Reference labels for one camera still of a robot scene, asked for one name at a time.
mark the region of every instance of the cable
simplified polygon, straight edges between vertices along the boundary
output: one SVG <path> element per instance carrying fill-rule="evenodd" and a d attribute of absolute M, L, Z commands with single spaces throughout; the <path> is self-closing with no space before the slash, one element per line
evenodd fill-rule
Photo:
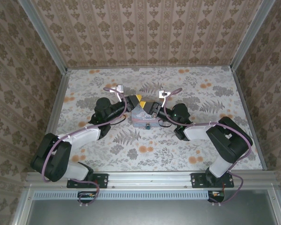
<path fill-rule="evenodd" d="M 242 188 L 242 186 L 243 186 L 243 184 L 244 184 L 243 178 L 240 177 L 240 176 L 238 176 L 238 175 L 236 175 L 236 174 L 231 173 L 230 170 L 235 166 L 235 164 L 236 164 L 238 161 L 240 161 L 240 160 L 242 160 L 242 159 L 248 157 L 248 155 L 251 154 L 251 152 L 252 152 L 251 144 L 250 144 L 250 142 L 248 141 L 248 139 L 247 139 L 244 135 L 242 135 L 240 132 L 238 132 L 237 130 L 235 130 L 235 129 L 233 129 L 233 128 L 227 126 L 227 125 L 224 125 L 224 124 L 221 124 L 221 123 L 218 123 L 218 122 L 182 124 L 182 123 L 177 123 L 177 122 L 173 121 L 173 120 L 168 116 L 168 114 L 167 114 L 167 112 L 166 112 L 166 105 L 167 105 L 168 99 L 169 99 L 172 95 L 176 95 L 176 94 L 180 93 L 181 91 L 182 91 L 182 88 L 178 88 L 178 89 L 174 90 L 173 92 L 171 92 L 171 93 L 169 94 L 169 96 L 165 99 L 164 106 L 163 106 L 163 111 L 164 111 L 164 114 L 165 114 L 166 118 L 167 118 L 169 121 L 171 121 L 171 122 L 174 123 L 174 124 L 180 125 L 180 126 L 185 126 L 185 127 L 187 127 L 187 128 L 189 128 L 189 127 L 194 127 L 194 126 L 217 125 L 217 126 L 226 128 L 226 129 L 228 129 L 228 130 L 230 130 L 230 131 L 236 133 L 237 135 L 239 135 L 241 138 L 244 139 L 244 141 L 247 143 L 247 145 L 248 145 L 248 147 L 249 147 L 249 150 L 247 151 L 247 153 L 246 153 L 244 156 L 240 157 L 240 158 L 228 169 L 228 173 L 229 173 L 230 175 L 232 175 L 232 176 L 235 176 L 235 177 L 239 178 L 239 179 L 241 180 L 241 184 L 239 185 L 239 187 L 238 187 L 238 189 L 236 190 L 236 192 L 232 195 L 232 197 L 230 197 L 229 199 L 227 199 L 227 200 L 221 202 L 221 203 L 227 203 L 227 202 L 231 201 L 231 199 L 236 196 L 236 194 L 240 191 L 240 189 Z"/>
<path fill-rule="evenodd" d="M 174 124 L 176 124 L 176 125 L 184 126 L 184 127 L 187 127 L 187 128 L 194 127 L 194 126 L 218 125 L 218 126 L 220 126 L 220 127 L 223 127 L 223 128 L 226 128 L 226 129 L 228 129 L 228 130 L 233 131 L 234 133 L 236 133 L 237 135 L 239 135 L 241 138 L 243 138 L 244 141 L 247 143 L 247 145 L 248 145 L 248 147 L 249 147 L 249 150 L 248 150 L 248 152 L 247 152 L 244 156 L 240 157 L 240 158 L 229 168 L 229 170 L 231 170 L 232 167 L 234 167 L 235 164 L 236 164 L 239 160 L 242 160 L 242 159 L 246 158 L 248 155 L 250 155 L 250 153 L 252 152 L 252 147 L 251 147 L 251 144 L 250 144 L 250 142 L 248 141 L 248 139 L 246 139 L 246 137 L 245 137 L 244 135 L 242 135 L 240 132 L 238 132 L 237 130 L 235 130 L 235 129 L 233 129 L 233 128 L 227 126 L 227 125 L 224 125 L 224 124 L 221 124 L 221 123 L 218 123 L 218 122 L 183 124 L 183 123 L 177 123 L 177 122 L 173 121 L 173 120 L 168 116 L 168 114 L 167 114 L 167 112 L 166 112 L 166 105 L 167 105 L 168 99 L 169 99 L 172 95 L 176 95 L 176 94 L 180 93 L 181 91 L 182 91 L 182 88 L 178 88 L 178 89 L 174 90 L 173 92 L 171 92 L 171 93 L 169 94 L 169 96 L 165 99 L 164 106 L 163 106 L 163 111 L 164 111 L 164 114 L 165 114 L 166 118 L 167 118 L 169 121 L 171 121 L 172 123 L 174 123 Z"/>
<path fill-rule="evenodd" d="M 222 182 L 223 183 L 223 189 L 222 189 L 222 192 L 225 194 L 225 184 L 224 184 L 224 182 Z"/>
<path fill-rule="evenodd" d="M 230 201 L 232 200 L 232 198 L 234 198 L 234 197 L 238 194 L 238 192 L 240 191 L 240 189 L 242 188 L 242 186 L 243 186 L 243 184 L 244 184 L 244 179 L 243 179 L 241 176 L 238 176 L 238 175 L 236 175 L 236 174 L 234 174 L 234 173 L 231 173 L 230 171 L 228 171 L 228 173 L 229 173 L 230 175 L 232 175 L 232 176 L 235 176 L 235 177 L 239 178 L 239 179 L 241 180 L 241 183 L 240 183 L 238 189 L 236 190 L 236 192 L 235 192 L 230 198 L 228 198 L 227 200 L 225 200 L 225 201 L 223 201 L 223 202 L 218 202 L 218 201 L 215 200 L 214 198 L 209 197 L 209 199 L 211 199 L 211 200 L 214 201 L 215 203 L 225 204 L 225 203 L 230 202 Z"/>
<path fill-rule="evenodd" d="M 111 126 L 114 126 L 114 125 L 117 125 L 117 124 L 119 124 L 119 123 L 121 123 L 121 122 L 124 122 L 124 120 L 126 120 L 126 116 L 125 115 L 123 115 L 125 118 L 123 118 L 120 122 L 117 122 L 117 123 L 114 123 L 114 124 L 111 124 Z"/>
<path fill-rule="evenodd" d="M 172 126 L 172 125 L 169 125 L 169 126 L 164 126 L 164 125 L 161 125 L 161 124 L 159 123 L 159 121 L 163 121 L 163 122 L 164 122 L 164 120 L 158 120 L 158 125 L 159 125 L 159 126 L 161 126 L 161 127 L 164 127 L 164 128 L 169 128 L 170 126 Z"/>
<path fill-rule="evenodd" d="M 78 183 L 94 184 L 94 185 L 96 186 L 96 188 L 97 188 L 97 191 L 96 191 L 95 197 L 94 197 L 90 202 L 88 202 L 88 203 L 82 203 L 82 202 L 81 202 L 81 197 L 82 197 L 83 195 L 87 195 L 88 193 L 81 193 L 81 194 L 79 195 L 79 198 L 78 198 L 78 202 L 80 203 L 80 206 L 82 206 L 82 205 L 88 206 L 88 205 L 94 203 L 94 201 L 95 201 L 95 200 L 97 199 L 97 197 L 99 196 L 99 192 L 100 192 L 100 187 L 99 187 L 99 185 L 98 185 L 97 183 L 95 183 L 95 182 L 92 182 L 92 181 L 83 181 L 83 180 L 76 180 L 76 179 L 71 179 L 71 180 L 73 180 L 73 181 L 75 181 L 75 182 L 78 182 Z"/>
<path fill-rule="evenodd" d="M 45 178 L 45 170 L 46 170 L 46 167 L 47 167 L 47 164 L 48 164 L 48 161 L 49 161 L 49 158 L 50 158 L 52 152 L 54 151 L 54 149 L 56 148 L 56 146 L 57 146 L 62 140 L 66 139 L 66 138 L 68 138 L 68 137 L 70 137 L 70 136 L 72 136 L 72 135 L 78 134 L 78 133 L 80 133 L 81 131 L 88 130 L 88 129 L 93 129 L 93 128 L 97 128 L 97 127 L 100 127 L 100 126 L 104 126 L 104 125 L 110 124 L 111 122 L 113 122 L 113 121 L 115 121 L 115 120 L 121 118 L 121 117 L 124 115 L 124 113 L 126 112 L 126 109 L 127 109 L 127 101 L 126 101 L 126 98 L 124 97 L 124 95 L 123 95 L 121 92 L 119 92 L 119 91 L 116 90 L 116 89 L 106 88 L 106 87 L 104 87 L 103 90 L 105 90 L 105 91 L 112 90 L 112 91 L 118 93 L 118 94 L 121 96 L 121 98 L 123 99 L 123 101 L 124 101 L 124 103 L 125 103 L 125 107 L 124 107 L 123 112 L 121 113 L 121 115 L 120 115 L 119 117 L 114 118 L 114 119 L 111 120 L 111 121 L 108 121 L 108 122 L 106 122 L 106 123 L 97 124 L 97 125 L 91 125 L 91 126 L 88 126 L 88 127 L 85 126 L 85 127 L 81 128 L 81 129 L 79 129 L 79 130 L 76 130 L 76 131 L 74 131 L 74 132 L 72 132 L 72 133 L 70 133 L 70 134 L 68 134 L 68 135 L 66 135 L 66 136 L 63 136 L 63 137 L 61 137 L 60 139 L 58 139 L 58 140 L 56 141 L 56 143 L 55 143 L 55 144 L 52 146 L 52 148 L 50 149 L 50 151 L 49 151 L 49 153 L 48 153 L 48 155 L 47 155 L 47 157 L 46 157 L 46 160 L 45 160 L 45 162 L 44 162 L 44 165 L 43 165 L 43 169 L 42 169 L 42 173 L 41 173 L 41 174 L 42 174 L 42 179 L 43 179 L 44 182 L 46 182 L 46 183 L 50 182 L 50 180 L 47 180 L 47 179 Z"/>

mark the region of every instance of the aluminum frame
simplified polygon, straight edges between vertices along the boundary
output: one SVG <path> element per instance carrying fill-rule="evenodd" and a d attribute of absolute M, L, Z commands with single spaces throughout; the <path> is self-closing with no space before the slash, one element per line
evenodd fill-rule
<path fill-rule="evenodd" d="M 261 2 L 257 13 L 255 14 L 246 34 L 244 35 L 244 38 L 242 39 L 242 42 L 240 43 L 231 61 L 232 69 L 236 70 L 239 66 L 274 3 L 275 0 L 265 0 Z"/>
<path fill-rule="evenodd" d="M 66 91 L 67 91 L 67 86 L 68 86 L 69 79 L 70 79 L 70 74 L 71 73 L 66 73 L 64 76 L 61 77 L 58 92 L 57 92 L 57 95 L 56 95 L 56 98 L 54 101 L 54 105 L 52 108 L 52 112 L 50 115 L 47 129 L 46 129 L 46 134 L 47 133 L 54 134 L 56 132 L 60 112 L 62 109 L 62 105 L 63 105 L 64 98 L 65 98 Z"/>
<path fill-rule="evenodd" d="M 218 64 L 217 67 L 229 67 L 229 64 Z M 106 67 L 69 67 L 68 70 L 79 70 L 79 69 L 129 69 L 129 68 L 177 68 L 177 67 L 214 67 L 214 65 L 187 65 L 187 64 L 180 64 L 180 65 L 141 65 L 141 66 L 106 66 Z"/>
<path fill-rule="evenodd" d="M 202 171 L 181 172 L 104 172 L 109 174 L 107 190 L 109 191 L 136 191 L 136 190 L 218 190 L 218 188 L 192 188 L 191 173 Z M 261 170 L 235 170 L 233 173 L 244 179 L 242 190 L 267 190 L 277 223 L 281 225 L 281 194 L 274 171 Z M 240 179 L 234 178 L 235 190 L 240 185 Z M 67 179 L 57 182 L 44 183 L 37 172 L 27 174 L 24 191 L 22 193 L 13 225 L 25 225 L 33 202 L 34 192 L 37 190 L 62 190 L 62 191 L 95 191 L 94 188 L 67 188 Z"/>
<path fill-rule="evenodd" d="M 33 201 L 37 200 L 78 200 L 80 191 L 37 191 Z M 117 191 L 102 189 L 97 200 L 207 200 L 208 191 Z"/>

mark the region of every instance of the pink cable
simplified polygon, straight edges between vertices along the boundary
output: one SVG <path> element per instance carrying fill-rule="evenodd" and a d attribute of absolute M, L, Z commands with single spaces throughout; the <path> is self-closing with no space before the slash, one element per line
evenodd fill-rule
<path fill-rule="evenodd" d="M 95 185 L 96 188 L 97 188 L 96 195 L 95 195 L 95 197 L 94 197 L 90 202 L 88 202 L 88 203 L 82 203 L 82 202 L 81 202 L 81 197 L 82 197 L 83 195 L 86 195 L 87 193 L 81 193 L 81 194 L 79 195 L 79 198 L 78 198 L 78 202 L 79 202 L 81 205 L 86 205 L 86 204 L 90 205 L 90 204 L 94 203 L 94 201 L 95 201 L 95 200 L 97 199 L 97 197 L 99 196 L 99 192 L 100 192 L 100 187 L 99 187 L 99 185 L 98 185 L 97 183 L 95 183 L 95 182 L 92 182 L 92 181 L 83 181 L 83 180 L 76 180 L 76 179 L 71 179 L 71 180 L 73 180 L 73 181 L 75 181 L 75 182 L 78 182 L 78 183 L 93 184 L 93 185 Z"/>
<path fill-rule="evenodd" d="M 244 139 L 244 141 L 247 143 L 247 145 L 248 145 L 248 147 L 249 147 L 249 150 L 247 151 L 247 153 L 246 153 L 244 156 L 240 157 L 240 158 L 228 169 L 228 173 L 229 173 L 230 175 L 232 175 L 232 176 L 235 176 L 235 177 L 239 178 L 239 179 L 241 180 L 241 184 L 239 185 L 239 187 L 238 187 L 238 189 L 236 190 L 236 192 L 232 195 L 232 197 L 230 197 L 230 198 L 229 198 L 228 200 L 226 200 L 226 201 L 221 202 L 221 204 L 227 203 L 227 202 L 229 202 L 232 198 L 234 198 L 234 197 L 237 195 L 237 193 L 240 191 L 240 189 L 242 188 L 242 186 L 243 186 L 243 184 L 244 184 L 243 178 L 241 178 L 240 176 L 238 176 L 238 175 L 236 175 L 236 174 L 231 173 L 229 170 L 231 170 L 239 160 L 242 160 L 242 159 L 248 157 L 248 155 L 251 154 L 251 152 L 252 152 L 251 144 L 250 144 L 250 142 L 248 141 L 248 139 L 247 139 L 244 135 L 242 135 L 240 132 L 238 132 L 237 130 L 235 130 L 235 129 L 233 129 L 233 128 L 227 126 L 227 125 L 224 125 L 224 124 L 221 124 L 221 123 L 218 123 L 218 122 L 182 124 L 182 123 L 177 123 L 177 122 L 173 121 L 173 120 L 168 116 L 168 114 L 167 114 L 167 112 L 166 112 L 166 105 L 167 105 L 167 102 L 168 102 L 169 97 L 171 97 L 172 95 L 176 95 L 176 94 L 180 93 L 181 91 L 182 91 L 182 88 L 178 88 L 178 89 L 174 90 L 173 92 L 171 92 L 171 93 L 169 94 L 169 96 L 167 96 L 167 98 L 165 99 L 164 106 L 163 106 L 163 111 L 164 111 L 164 114 L 165 114 L 166 118 L 167 118 L 170 122 L 172 122 L 172 123 L 174 123 L 174 124 L 177 124 L 177 125 L 180 125 L 180 126 L 187 127 L 187 128 L 189 128 L 189 127 L 194 127 L 194 126 L 207 126 L 207 125 L 217 125 L 217 126 L 221 126 L 221 127 L 226 128 L 226 129 L 228 129 L 228 130 L 231 130 L 232 132 L 234 132 L 234 133 L 236 133 L 237 135 L 239 135 L 241 138 Z"/>
<path fill-rule="evenodd" d="M 100 126 L 104 126 L 104 125 L 110 124 L 110 123 L 112 123 L 113 121 L 118 120 L 119 118 L 121 118 L 121 117 L 124 115 L 124 113 L 126 112 L 126 109 L 127 109 L 127 101 L 126 101 L 124 95 L 123 95 L 121 92 L 117 91 L 116 89 L 106 88 L 106 87 L 103 88 L 103 90 L 105 90 L 105 91 L 112 90 L 112 91 L 118 93 L 118 94 L 121 96 L 121 98 L 123 99 L 123 101 L 124 101 L 124 103 L 125 103 L 125 107 L 124 107 L 123 112 L 121 113 L 121 115 L 120 115 L 119 117 L 114 118 L 114 119 L 111 120 L 111 121 L 108 121 L 108 122 L 106 122 L 106 123 L 101 123 L 101 124 L 98 124 L 98 125 L 91 125 L 91 126 L 88 126 L 88 127 L 83 127 L 83 128 L 81 128 L 81 129 L 79 129 L 79 130 L 76 130 L 76 131 L 74 131 L 74 132 L 72 132 L 72 133 L 70 133 L 70 134 L 68 134 L 68 135 L 66 135 L 66 136 L 64 136 L 64 137 L 62 137 L 62 138 L 60 138 L 60 139 L 58 139 L 58 140 L 56 141 L 56 143 L 55 143 L 55 144 L 52 146 L 52 148 L 50 149 L 50 151 L 49 151 L 49 153 L 48 153 L 48 155 L 47 155 L 47 157 L 46 157 L 46 160 L 45 160 L 45 162 L 44 162 L 44 165 L 43 165 L 43 169 L 42 169 L 42 179 L 43 179 L 44 182 L 46 182 L 46 183 L 50 182 L 50 180 L 46 180 L 46 178 L 45 178 L 45 170 L 46 170 L 46 167 L 47 167 L 47 164 L 48 164 L 48 161 L 49 161 L 49 158 L 50 158 L 52 152 L 54 151 L 54 149 L 56 148 L 56 146 L 57 146 L 62 140 L 68 138 L 69 136 L 75 135 L 75 134 L 77 134 L 77 133 L 79 133 L 79 132 L 81 132 L 81 131 L 84 131 L 85 129 L 93 129 L 93 128 L 97 128 L 97 127 L 100 127 Z"/>
<path fill-rule="evenodd" d="M 240 158 L 237 160 L 237 162 L 238 162 L 239 160 L 242 160 L 242 159 L 246 158 L 248 155 L 250 155 L 250 153 L 252 152 L 252 147 L 251 147 L 251 144 L 250 144 L 250 142 L 248 141 L 248 139 L 247 139 L 244 135 L 242 135 L 240 132 L 238 132 L 237 130 L 235 130 L 235 129 L 233 129 L 233 128 L 227 126 L 227 125 L 224 125 L 224 124 L 221 124 L 221 123 L 218 123 L 218 122 L 183 124 L 183 123 L 177 123 L 177 122 L 173 121 L 173 120 L 168 116 L 168 114 L 167 114 L 167 112 L 166 112 L 166 105 L 167 105 L 167 102 L 168 102 L 169 97 L 171 97 L 172 95 L 176 95 L 176 94 L 180 93 L 181 91 L 182 91 L 182 88 L 178 88 L 178 89 L 174 90 L 173 92 L 171 92 L 171 93 L 169 94 L 169 96 L 165 99 L 164 106 L 163 106 L 163 111 L 164 111 L 164 114 L 165 114 L 166 118 L 167 118 L 170 122 L 172 122 L 172 123 L 174 123 L 174 124 L 177 124 L 177 125 L 180 125 L 180 126 L 187 127 L 187 128 L 191 128 L 191 127 L 195 127 L 195 126 L 218 125 L 218 126 L 220 126 L 220 127 L 223 127 L 223 128 L 228 129 L 228 130 L 231 130 L 231 131 L 233 131 L 234 133 L 236 133 L 237 135 L 239 135 L 241 138 L 243 138 L 244 141 L 247 143 L 247 145 L 248 145 L 248 147 L 249 147 L 248 152 L 247 152 L 244 156 L 240 157 Z M 237 162 L 235 162 L 235 163 L 229 168 L 229 170 L 232 169 L 232 167 L 234 167 Z"/>

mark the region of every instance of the black mounting plate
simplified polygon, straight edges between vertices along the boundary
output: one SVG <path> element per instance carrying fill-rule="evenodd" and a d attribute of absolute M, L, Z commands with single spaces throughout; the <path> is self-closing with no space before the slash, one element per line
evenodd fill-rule
<path fill-rule="evenodd" d="M 94 173 L 92 182 L 97 183 L 100 188 L 107 188 L 108 173 Z M 96 187 L 94 184 L 78 183 L 73 180 L 68 180 L 67 188 L 96 188 Z"/>
<path fill-rule="evenodd" d="M 225 173 L 219 182 L 214 186 L 208 185 L 206 174 L 204 172 L 191 173 L 192 188 L 222 188 L 223 183 L 225 188 L 234 188 L 233 177 L 229 173 Z"/>

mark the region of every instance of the fern leaf pattern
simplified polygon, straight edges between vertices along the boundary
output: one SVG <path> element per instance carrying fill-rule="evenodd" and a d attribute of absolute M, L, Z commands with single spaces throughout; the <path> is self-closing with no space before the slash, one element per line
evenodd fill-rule
<path fill-rule="evenodd" d="M 159 140 L 158 142 L 159 142 L 160 144 L 166 144 L 167 146 L 178 144 L 178 142 L 175 141 L 175 140 L 173 140 L 173 139 L 169 139 L 169 140 Z"/>
<path fill-rule="evenodd" d="M 138 165 L 149 165 L 153 166 L 158 164 L 158 161 L 156 159 L 146 159 L 145 161 L 140 161 Z"/>
<path fill-rule="evenodd" d="M 146 82 L 145 84 L 143 84 L 139 91 L 152 94 L 161 89 L 163 89 L 163 85 L 159 82 Z"/>
<path fill-rule="evenodd" d="M 200 111 L 214 114 L 214 112 L 218 113 L 219 110 L 223 108 L 225 108 L 225 106 L 222 102 L 220 102 L 219 100 L 217 100 L 217 102 L 211 100 L 211 102 L 204 102 L 200 108 Z"/>
<path fill-rule="evenodd" d="M 134 129 L 134 132 L 130 129 L 128 131 L 122 130 L 116 138 L 113 139 L 113 142 L 119 143 L 119 144 L 131 144 L 134 141 L 138 141 L 138 139 L 141 138 L 140 132 L 137 132 L 136 129 Z"/>

